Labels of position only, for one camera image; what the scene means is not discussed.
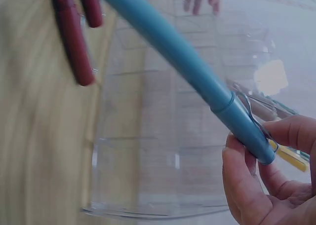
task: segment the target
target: clear plastic container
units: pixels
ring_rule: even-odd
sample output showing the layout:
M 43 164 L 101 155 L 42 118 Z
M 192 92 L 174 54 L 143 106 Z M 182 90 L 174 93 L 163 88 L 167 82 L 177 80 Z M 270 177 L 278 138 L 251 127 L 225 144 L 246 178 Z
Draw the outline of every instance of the clear plastic container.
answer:
M 221 79 L 316 117 L 315 0 L 221 0 L 218 17 L 207 0 L 196 16 L 183 0 L 148 1 Z M 226 211 L 221 151 L 228 129 L 121 18 L 104 81 L 84 211 L 147 220 Z M 273 106 L 264 105 L 267 119 L 260 120 L 282 118 L 273 100 L 265 98 Z

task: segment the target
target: wooden surface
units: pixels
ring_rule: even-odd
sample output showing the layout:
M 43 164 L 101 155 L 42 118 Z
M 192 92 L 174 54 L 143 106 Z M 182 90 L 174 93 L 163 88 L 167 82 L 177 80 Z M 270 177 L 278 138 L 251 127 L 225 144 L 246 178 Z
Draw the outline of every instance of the wooden surface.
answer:
M 98 84 L 78 86 L 51 0 L 0 0 L 0 224 L 99 224 L 88 201 L 95 115 L 114 12 L 88 31 Z

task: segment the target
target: metal clip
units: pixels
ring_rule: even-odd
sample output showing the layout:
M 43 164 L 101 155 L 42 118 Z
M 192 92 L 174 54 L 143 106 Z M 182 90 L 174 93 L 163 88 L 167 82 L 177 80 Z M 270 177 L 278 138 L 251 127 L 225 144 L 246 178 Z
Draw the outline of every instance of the metal clip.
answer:
M 260 128 L 260 130 L 263 132 L 263 134 L 266 136 L 266 138 L 272 140 L 276 144 L 276 149 L 274 152 L 276 152 L 279 149 L 279 144 L 273 139 L 270 132 L 262 125 L 260 124 L 254 117 L 251 111 L 251 103 L 249 101 L 249 98 L 246 94 L 242 93 L 241 91 L 236 91 L 237 96 L 242 96 L 246 100 L 246 108 L 248 110 L 248 115 L 250 119 Z

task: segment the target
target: red handle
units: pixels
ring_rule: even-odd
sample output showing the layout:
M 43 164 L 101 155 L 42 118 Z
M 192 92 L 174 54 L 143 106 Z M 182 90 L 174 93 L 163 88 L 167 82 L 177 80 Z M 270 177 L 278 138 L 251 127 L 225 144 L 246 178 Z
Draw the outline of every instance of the red handle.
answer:
M 81 0 L 81 3 L 89 26 L 92 28 L 102 26 L 103 18 L 99 0 Z
M 80 16 L 74 6 L 58 12 L 58 15 L 69 60 L 77 82 L 82 86 L 87 86 L 94 82 L 94 75 L 80 27 Z

